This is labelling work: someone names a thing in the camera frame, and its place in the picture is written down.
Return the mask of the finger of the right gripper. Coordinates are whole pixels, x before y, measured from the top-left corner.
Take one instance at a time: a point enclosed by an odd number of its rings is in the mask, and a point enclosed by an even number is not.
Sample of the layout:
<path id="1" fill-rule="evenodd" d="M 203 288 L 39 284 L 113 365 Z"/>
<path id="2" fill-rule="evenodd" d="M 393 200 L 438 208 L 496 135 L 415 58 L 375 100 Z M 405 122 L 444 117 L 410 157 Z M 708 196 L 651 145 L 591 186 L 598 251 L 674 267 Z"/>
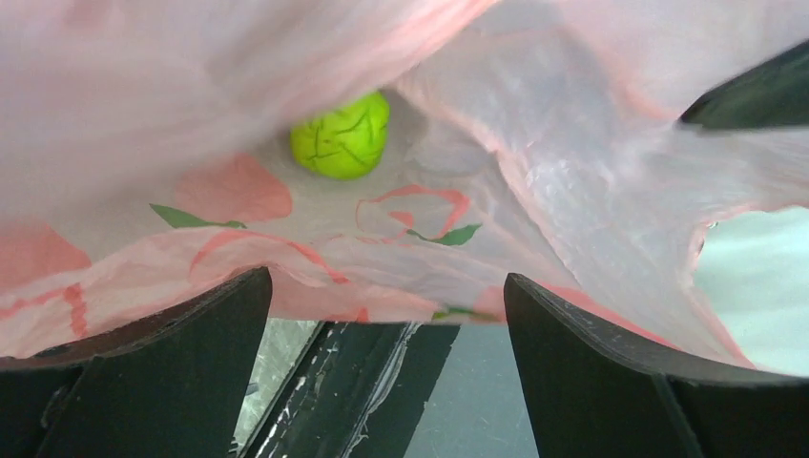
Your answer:
<path id="1" fill-rule="evenodd" d="M 767 130 L 808 125 L 808 42 L 723 82 L 679 122 L 704 130 Z"/>

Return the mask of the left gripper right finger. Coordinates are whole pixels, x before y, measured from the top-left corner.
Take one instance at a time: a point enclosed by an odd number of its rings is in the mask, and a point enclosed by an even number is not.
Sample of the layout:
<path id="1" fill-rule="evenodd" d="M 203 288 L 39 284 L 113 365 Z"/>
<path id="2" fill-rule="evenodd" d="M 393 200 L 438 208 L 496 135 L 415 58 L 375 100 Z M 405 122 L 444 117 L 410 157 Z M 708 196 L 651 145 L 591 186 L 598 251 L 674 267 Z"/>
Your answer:
<path id="1" fill-rule="evenodd" d="M 804 457 L 808 382 L 656 343 L 528 278 L 508 333 L 543 457 Z"/>

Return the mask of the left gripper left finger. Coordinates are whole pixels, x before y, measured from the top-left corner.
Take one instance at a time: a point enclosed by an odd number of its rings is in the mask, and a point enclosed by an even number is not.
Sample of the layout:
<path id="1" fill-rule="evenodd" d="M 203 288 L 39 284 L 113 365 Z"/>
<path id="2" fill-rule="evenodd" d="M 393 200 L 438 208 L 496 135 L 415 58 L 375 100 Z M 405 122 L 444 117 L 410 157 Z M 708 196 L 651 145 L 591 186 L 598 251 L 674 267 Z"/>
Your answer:
<path id="1" fill-rule="evenodd" d="M 272 281 L 248 271 L 81 341 L 1 361 L 5 457 L 225 457 Z"/>

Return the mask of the pink plastic bag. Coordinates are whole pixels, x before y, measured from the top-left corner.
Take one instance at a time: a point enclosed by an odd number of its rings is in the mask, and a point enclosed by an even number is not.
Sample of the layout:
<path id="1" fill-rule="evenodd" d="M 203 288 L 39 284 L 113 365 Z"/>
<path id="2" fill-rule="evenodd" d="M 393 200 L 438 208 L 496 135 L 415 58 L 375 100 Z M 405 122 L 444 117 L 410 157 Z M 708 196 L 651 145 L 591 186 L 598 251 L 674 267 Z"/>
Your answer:
<path id="1" fill-rule="evenodd" d="M 499 323 L 510 273 L 705 358 L 808 371 L 808 133 L 677 118 L 804 1 L 5 1 L 1 352 L 259 266 L 292 320 Z M 368 175 L 290 131 L 381 93 Z"/>

